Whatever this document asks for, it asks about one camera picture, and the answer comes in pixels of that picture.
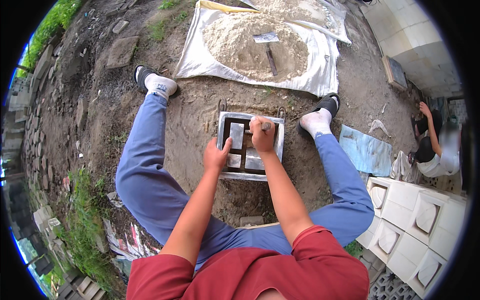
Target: tiled wall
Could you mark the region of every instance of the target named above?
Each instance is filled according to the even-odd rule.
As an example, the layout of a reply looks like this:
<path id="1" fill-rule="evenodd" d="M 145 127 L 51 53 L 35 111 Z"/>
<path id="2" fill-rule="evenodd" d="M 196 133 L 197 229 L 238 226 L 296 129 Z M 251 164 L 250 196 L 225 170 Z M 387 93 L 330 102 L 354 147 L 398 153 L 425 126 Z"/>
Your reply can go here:
<path id="1" fill-rule="evenodd" d="M 462 94 L 442 38 L 414 0 L 377 0 L 361 10 L 383 54 L 398 61 L 408 79 L 426 96 Z"/>

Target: wooden board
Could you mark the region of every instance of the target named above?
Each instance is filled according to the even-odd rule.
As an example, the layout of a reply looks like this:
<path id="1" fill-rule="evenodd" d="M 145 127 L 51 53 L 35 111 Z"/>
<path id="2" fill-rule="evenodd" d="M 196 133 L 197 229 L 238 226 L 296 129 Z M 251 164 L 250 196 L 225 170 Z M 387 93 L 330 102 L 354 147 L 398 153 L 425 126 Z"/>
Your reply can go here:
<path id="1" fill-rule="evenodd" d="M 401 91 L 405 91 L 407 89 L 407 81 L 403 74 L 402 66 L 398 61 L 391 57 L 384 56 L 382 57 L 382 63 L 385 67 L 388 83 Z"/>

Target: metal mold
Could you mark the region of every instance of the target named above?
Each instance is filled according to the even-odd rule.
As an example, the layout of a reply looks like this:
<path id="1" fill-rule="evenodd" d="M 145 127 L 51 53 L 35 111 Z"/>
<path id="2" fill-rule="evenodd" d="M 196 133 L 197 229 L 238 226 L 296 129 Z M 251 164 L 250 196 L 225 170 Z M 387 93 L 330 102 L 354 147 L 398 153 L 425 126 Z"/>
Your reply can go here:
<path id="1" fill-rule="evenodd" d="M 216 145 L 218 149 L 223 149 L 225 140 L 229 136 L 232 136 L 232 133 L 232 139 L 235 140 L 237 138 L 236 132 L 239 130 L 239 127 L 242 127 L 243 125 L 241 147 L 239 147 L 239 149 L 234 147 L 230 149 L 230 153 L 228 154 L 227 159 L 227 166 L 223 168 L 220 174 L 221 179 L 267 181 L 263 162 L 260 159 L 257 151 L 253 148 L 252 134 L 249 133 L 250 119 L 253 116 L 254 115 L 252 114 L 240 112 L 219 112 L 218 139 Z M 271 120 L 275 125 L 274 151 L 280 161 L 282 161 L 283 141 L 285 136 L 285 120 L 272 117 L 265 118 Z"/>

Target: man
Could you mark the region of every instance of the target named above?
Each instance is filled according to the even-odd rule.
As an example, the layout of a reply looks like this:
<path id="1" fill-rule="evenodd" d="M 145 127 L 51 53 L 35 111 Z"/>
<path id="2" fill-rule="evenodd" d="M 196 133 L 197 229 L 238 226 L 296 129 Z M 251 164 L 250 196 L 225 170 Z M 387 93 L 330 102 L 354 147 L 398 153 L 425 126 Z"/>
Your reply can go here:
<path id="1" fill-rule="evenodd" d="M 460 170 L 460 131 L 453 122 L 442 126 L 442 117 L 436 109 L 430 111 L 424 102 L 420 102 L 423 118 L 412 126 L 415 138 L 428 130 L 429 136 L 422 138 L 416 152 L 410 152 L 408 161 L 417 163 L 419 171 L 427 177 L 454 175 Z"/>
<path id="2" fill-rule="evenodd" d="M 204 174 L 189 197 L 163 168 L 167 99 L 177 84 L 145 66 L 133 78 L 147 90 L 117 170 L 125 206 L 164 245 L 159 255 L 133 261 L 128 299 L 365 299 L 366 268 L 342 246 L 373 219 L 372 201 L 348 156 L 330 131 L 338 95 L 324 97 L 300 119 L 322 159 L 334 203 L 308 214 L 273 151 L 275 127 L 263 132 L 253 117 L 252 142 L 265 166 L 280 225 L 234 229 L 211 216 L 223 150 L 212 139 Z"/>

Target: red shirt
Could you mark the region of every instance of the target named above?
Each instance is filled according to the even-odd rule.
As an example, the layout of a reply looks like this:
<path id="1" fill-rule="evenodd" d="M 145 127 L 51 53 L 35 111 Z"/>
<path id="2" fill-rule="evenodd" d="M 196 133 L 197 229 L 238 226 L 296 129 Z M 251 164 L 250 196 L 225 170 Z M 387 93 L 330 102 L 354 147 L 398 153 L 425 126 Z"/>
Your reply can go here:
<path id="1" fill-rule="evenodd" d="M 180 256 L 136 259 L 127 299 L 254 300 L 269 288 L 286 299 L 367 299 L 367 269 L 330 231 L 312 226 L 297 236 L 292 248 L 291 255 L 253 247 L 223 250 L 195 276 L 193 265 Z"/>

